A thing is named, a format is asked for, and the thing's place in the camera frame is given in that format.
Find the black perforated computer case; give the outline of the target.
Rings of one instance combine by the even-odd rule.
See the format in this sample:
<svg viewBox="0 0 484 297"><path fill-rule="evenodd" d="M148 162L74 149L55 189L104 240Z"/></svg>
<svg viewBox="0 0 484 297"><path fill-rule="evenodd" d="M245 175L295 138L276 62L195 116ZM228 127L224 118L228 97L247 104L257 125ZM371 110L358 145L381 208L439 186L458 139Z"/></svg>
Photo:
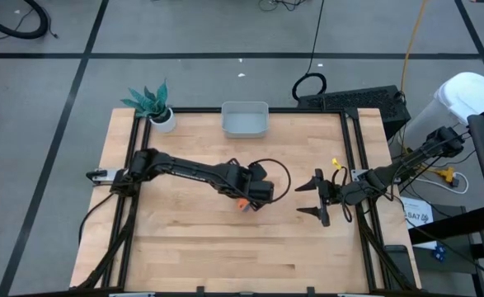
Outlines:
<svg viewBox="0 0 484 297"><path fill-rule="evenodd" d="M297 108L321 111L350 108L378 109L387 140L390 140L411 119L406 103L395 85L300 97Z"/></svg>

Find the white printed paper sheet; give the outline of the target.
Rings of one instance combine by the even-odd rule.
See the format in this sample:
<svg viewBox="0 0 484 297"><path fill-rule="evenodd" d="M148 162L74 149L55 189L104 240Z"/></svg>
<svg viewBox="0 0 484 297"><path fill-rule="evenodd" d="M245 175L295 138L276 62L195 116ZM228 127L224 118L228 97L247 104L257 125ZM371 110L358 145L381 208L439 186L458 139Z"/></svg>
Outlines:
<svg viewBox="0 0 484 297"><path fill-rule="evenodd" d="M423 200L402 197L401 201L403 203L408 229L434 222L432 208Z"/></svg>

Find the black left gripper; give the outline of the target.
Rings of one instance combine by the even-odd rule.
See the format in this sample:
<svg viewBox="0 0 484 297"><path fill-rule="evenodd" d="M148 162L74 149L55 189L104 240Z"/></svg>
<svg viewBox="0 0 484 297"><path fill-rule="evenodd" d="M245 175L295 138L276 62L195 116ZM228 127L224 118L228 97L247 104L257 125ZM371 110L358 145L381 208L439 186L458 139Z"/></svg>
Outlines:
<svg viewBox="0 0 484 297"><path fill-rule="evenodd" d="M239 173L233 178L234 188L227 188L224 194L232 199L246 199L251 202L251 210L258 211L264 205L273 200L274 183L266 181L266 170L257 162L251 163L248 167L241 167L238 160L231 158L228 161L233 169Z"/></svg>

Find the green snake plant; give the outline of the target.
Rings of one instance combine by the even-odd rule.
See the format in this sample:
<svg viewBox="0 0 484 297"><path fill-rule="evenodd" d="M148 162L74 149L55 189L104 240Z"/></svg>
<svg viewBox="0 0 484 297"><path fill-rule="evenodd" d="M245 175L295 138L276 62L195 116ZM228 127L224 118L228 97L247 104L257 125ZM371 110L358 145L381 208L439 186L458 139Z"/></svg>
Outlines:
<svg viewBox="0 0 484 297"><path fill-rule="evenodd" d="M120 101L127 107L134 108L138 118L149 118L161 123L170 117L170 106L167 104L167 80L163 81L156 93L150 92L147 87L144 87L143 93L139 93L133 88L129 89L129 93L132 99L125 98Z"/></svg>

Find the grey plastic basket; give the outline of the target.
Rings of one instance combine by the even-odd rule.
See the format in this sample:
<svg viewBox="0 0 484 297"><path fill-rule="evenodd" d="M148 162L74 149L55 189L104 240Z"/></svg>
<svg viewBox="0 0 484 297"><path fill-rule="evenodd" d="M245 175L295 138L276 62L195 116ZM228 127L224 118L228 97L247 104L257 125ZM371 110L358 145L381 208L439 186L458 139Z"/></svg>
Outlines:
<svg viewBox="0 0 484 297"><path fill-rule="evenodd" d="M262 138L269 126L269 105L264 101L226 101L221 106L221 128L227 138Z"/></svg>

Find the dark tablet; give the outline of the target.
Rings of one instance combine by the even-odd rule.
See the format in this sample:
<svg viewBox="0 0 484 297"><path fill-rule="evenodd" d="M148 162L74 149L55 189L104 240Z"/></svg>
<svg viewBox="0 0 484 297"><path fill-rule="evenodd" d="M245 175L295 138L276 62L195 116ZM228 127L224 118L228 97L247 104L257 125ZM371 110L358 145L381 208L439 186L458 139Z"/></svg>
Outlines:
<svg viewBox="0 0 484 297"><path fill-rule="evenodd" d="M407 278L412 284L416 285L414 273L411 266L411 260L408 250L405 245L386 245L383 247L384 251L394 262L398 270ZM388 273L388 289L389 290L401 290L401 286L396 282L393 274Z"/></svg>

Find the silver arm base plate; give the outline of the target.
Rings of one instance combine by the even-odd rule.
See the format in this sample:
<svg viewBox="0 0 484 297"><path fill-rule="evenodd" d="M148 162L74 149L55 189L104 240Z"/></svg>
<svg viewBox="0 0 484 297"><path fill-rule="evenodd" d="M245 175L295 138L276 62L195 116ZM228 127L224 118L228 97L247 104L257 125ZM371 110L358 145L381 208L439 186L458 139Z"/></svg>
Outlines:
<svg viewBox="0 0 484 297"><path fill-rule="evenodd" d="M86 173L86 178L93 185L111 185L119 169L115 168L97 168L94 171Z"/></svg>

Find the white lidded bin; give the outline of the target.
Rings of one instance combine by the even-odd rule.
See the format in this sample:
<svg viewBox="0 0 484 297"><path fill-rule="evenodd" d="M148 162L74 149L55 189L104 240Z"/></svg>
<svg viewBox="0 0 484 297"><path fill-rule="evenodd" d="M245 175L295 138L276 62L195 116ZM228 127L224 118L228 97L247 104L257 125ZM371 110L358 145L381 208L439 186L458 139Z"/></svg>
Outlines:
<svg viewBox="0 0 484 297"><path fill-rule="evenodd" d="M411 149L421 146L426 136L441 126L468 125L468 117L484 112L484 77L459 73L444 82L432 101L406 126L403 144Z"/></svg>

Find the black beam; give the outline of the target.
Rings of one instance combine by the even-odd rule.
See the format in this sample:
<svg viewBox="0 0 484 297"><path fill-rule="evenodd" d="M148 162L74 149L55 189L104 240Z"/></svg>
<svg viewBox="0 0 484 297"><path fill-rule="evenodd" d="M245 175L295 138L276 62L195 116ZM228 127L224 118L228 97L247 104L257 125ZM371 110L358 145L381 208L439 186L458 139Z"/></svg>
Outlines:
<svg viewBox="0 0 484 297"><path fill-rule="evenodd" d="M484 207L408 230L413 244L439 241L484 230Z"/></svg>

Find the black aluminium table frame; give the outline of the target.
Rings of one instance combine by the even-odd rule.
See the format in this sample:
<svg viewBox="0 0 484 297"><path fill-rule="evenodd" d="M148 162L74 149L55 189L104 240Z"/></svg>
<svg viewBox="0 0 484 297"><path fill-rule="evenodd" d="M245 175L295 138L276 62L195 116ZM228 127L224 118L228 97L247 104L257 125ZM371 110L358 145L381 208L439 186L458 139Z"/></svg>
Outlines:
<svg viewBox="0 0 484 297"><path fill-rule="evenodd" d="M318 203L315 191L295 191L316 168L329 177L333 158L343 164L356 151L341 127L337 114L280 111L270 115L265 137L229 139L213 108L178 111L168 134L145 134L138 126L139 143L179 158L209 164L262 159L280 201L245 213L201 182L165 175L143 184L125 289L367 292L359 231L340 206L330 207L329 227L296 210Z"/></svg>

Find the white plant pot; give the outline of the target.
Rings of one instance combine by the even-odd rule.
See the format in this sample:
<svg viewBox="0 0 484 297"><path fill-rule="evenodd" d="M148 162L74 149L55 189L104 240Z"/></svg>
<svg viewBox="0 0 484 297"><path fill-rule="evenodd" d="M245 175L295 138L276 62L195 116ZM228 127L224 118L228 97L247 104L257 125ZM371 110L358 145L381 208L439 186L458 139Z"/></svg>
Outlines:
<svg viewBox="0 0 484 297"><path fill-rule="evenodd" d="M155 121L153 118L150 118L149 121L159 133L170 133L176 128L176 117L172 108L167 109L167 116L164 121Z"/></svg>

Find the yellow power plug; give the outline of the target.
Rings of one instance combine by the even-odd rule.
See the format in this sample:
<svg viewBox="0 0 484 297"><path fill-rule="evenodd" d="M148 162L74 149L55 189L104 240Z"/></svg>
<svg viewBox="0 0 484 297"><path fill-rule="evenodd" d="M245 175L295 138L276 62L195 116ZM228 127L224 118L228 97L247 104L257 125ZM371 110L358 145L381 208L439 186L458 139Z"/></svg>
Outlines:
<svg viewBox="0 0 484 297"><path fill-rule="evenodd" d="M430 169L430 171L442 177L447 183L451 183L454 180L453 167Z"/></svg>

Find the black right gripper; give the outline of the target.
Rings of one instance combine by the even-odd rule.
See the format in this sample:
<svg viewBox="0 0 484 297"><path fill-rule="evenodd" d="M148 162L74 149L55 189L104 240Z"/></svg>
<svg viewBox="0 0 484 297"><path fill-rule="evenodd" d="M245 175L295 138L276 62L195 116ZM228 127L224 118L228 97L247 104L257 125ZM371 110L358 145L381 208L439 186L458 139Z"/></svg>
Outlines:
<svg viewBox="0 0 484 297"><path fill-rule="evenodd" d="M336 183L336 176L341 171L344 172L344 176L341 184ZM316 190L318 192L320 206L319 207L305 207L297 208L298 212L313 215L319 219L323 227L329 227L330 216L327 210L329 205L338 204L341 206L345 220L351 223L353 218L349 206L345 202L345 196L341 193L341 188L346 184L348 177L348 169L343 167L341 170L335 170L331 175L331 180L328 181L324 178L322 169L315 169L315 177L311 179L304 185L301 185L295 189L295 191L312 191Z"/></svg>

